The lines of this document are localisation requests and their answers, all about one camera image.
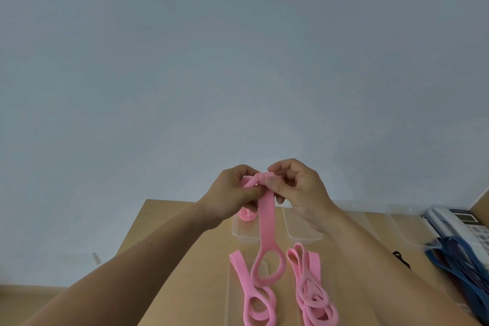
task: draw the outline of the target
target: person's right arm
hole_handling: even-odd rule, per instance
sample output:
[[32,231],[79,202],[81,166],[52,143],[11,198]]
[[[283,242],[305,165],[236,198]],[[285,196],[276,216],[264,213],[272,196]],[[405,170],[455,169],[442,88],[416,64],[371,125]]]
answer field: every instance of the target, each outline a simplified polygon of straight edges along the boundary
[[362,284],[371,305],[385,325],[477,326],[460,307],[423,281],[328,196],[316,171],[295,160],[276,162],[268,171],[279,203],[290,201],[313,228],[328,234]]

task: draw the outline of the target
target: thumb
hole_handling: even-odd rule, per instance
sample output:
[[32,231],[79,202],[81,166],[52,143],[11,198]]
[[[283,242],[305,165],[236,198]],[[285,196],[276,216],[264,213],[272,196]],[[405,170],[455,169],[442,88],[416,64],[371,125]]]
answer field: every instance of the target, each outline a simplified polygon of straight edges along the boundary
[[273,192],[290,200],[294,194],[294,188],[290,187],[279,177],[269,177],[265,179],[265,185]]
[[262,197],[266,192],[266,188],[264,186],[254,186],[251,188],[245,188],[243,191],[244,203],[258,200]]

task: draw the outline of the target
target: forearm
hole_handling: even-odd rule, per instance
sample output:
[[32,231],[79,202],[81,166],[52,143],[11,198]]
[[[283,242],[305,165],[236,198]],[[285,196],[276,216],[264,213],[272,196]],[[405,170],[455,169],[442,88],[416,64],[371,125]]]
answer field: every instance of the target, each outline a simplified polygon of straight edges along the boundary
[[320,228],[345,257],[382,324],[479,324],[408,269],[340,209],[325,216]]
[[201,206],[191,206],[79,280],[26,326],[137,325],[209,224]]

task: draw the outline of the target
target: black string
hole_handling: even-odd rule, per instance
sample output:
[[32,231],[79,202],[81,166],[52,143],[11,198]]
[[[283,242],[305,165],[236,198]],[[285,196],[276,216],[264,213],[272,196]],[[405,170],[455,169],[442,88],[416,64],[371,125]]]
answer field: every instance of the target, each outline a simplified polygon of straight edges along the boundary
[[405,261],[404,259],[402,259],[402,255],[400,254],[399,251],[394,251],[394,256],[399,259],[401,262],[403,262],[409,269],[411,269],[411,266],[409,265],[409,263],[407,261]]

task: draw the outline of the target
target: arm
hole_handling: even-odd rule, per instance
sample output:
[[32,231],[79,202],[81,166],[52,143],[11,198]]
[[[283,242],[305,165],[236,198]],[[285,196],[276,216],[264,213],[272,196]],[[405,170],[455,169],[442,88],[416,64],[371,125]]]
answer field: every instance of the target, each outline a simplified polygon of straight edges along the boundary
[[168,276],[200,235],[217,227],[266,191],[243,189],[246,165],[224,170],[205,196],[139,243],[83,277],[25,323],[25,326],[136,326]]
[[455,303],[408,269],[330,199],[319,175],[295,159],[268,168],[285,178],[266,186],[290,201],[313,228],[328,234],[356,274],[382,324],[479,325]]

